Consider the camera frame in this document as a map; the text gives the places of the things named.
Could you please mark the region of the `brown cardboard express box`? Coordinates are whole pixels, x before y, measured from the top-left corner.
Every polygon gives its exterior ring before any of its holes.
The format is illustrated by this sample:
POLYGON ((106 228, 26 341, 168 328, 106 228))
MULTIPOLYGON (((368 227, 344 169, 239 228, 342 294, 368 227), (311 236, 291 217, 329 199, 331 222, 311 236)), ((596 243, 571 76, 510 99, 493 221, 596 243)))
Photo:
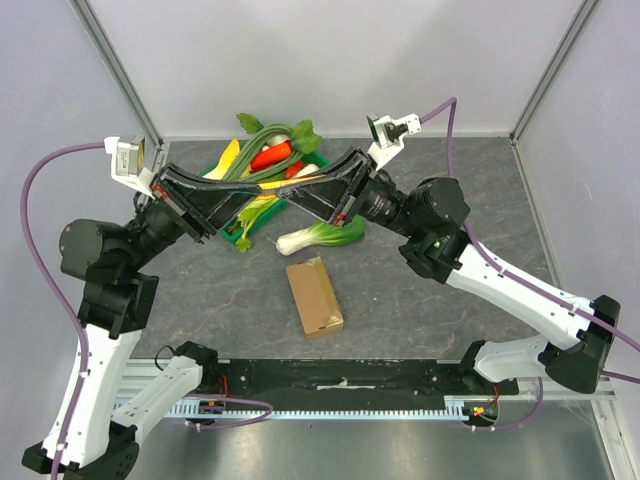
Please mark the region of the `brown cardboard express box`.
POLYGON ((289 265, 286 274, 307 339, 342 332, 344 318, 322 259, 289 265))

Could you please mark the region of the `yellow utility knife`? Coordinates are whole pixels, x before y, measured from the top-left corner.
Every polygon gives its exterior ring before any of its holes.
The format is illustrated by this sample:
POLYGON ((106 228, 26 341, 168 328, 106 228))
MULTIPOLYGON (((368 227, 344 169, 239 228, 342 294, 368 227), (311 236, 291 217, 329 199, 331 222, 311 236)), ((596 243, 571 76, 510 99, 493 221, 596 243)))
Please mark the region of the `yellow utility knife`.
POLYGON ((273 181, 273 182, 262 182, 262 183, 259 183, 258 186, 263 191, 271 191, 271 190, 277 190, 279 188, 282 188, 291 184, 292 182, 290 180, 281 180, 281 181, 273 181))

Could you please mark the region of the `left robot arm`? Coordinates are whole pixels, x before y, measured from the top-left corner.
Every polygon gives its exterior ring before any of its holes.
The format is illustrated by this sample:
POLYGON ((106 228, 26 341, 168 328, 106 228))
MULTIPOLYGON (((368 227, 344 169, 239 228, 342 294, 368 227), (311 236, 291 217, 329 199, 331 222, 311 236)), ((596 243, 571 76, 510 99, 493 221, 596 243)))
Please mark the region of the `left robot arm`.
POLYGON ((174 165, 112 176, 145 196, 145 205, 125 225, 73 221, 59 239, 61 271, 84 284, 79 306, 69 309, 77 352, 49 434, 22 458, 26 468, 53 479, 125 478, 146 435, 180 399, 227 391, 216 351, 185 342, 147 387, 115 406, 159 283, 143 268, 184 235, 203 240, 217 233, 260 194, 259 186, 208 180, 174 165))

